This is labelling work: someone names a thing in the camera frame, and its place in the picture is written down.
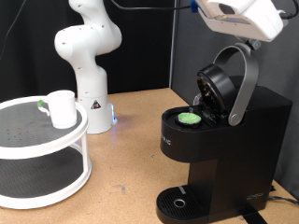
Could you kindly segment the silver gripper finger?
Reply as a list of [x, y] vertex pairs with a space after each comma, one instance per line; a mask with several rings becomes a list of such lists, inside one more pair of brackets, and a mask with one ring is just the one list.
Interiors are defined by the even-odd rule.
[[252, 50], [257, 50], [261, 47], [262, 42], [260, 40], [250, 38], [248, 40], [248, 45], [251, 47]]

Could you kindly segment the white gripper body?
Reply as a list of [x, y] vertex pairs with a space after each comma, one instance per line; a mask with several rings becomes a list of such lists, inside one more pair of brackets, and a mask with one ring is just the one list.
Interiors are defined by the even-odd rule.
[[243, 13], [219, 20], [200, 11], [206, 25], [214, 32], [236, 35], [265, 42], [274, 40], [283, 29], [278, 11], [272, 6], [252, 6]]

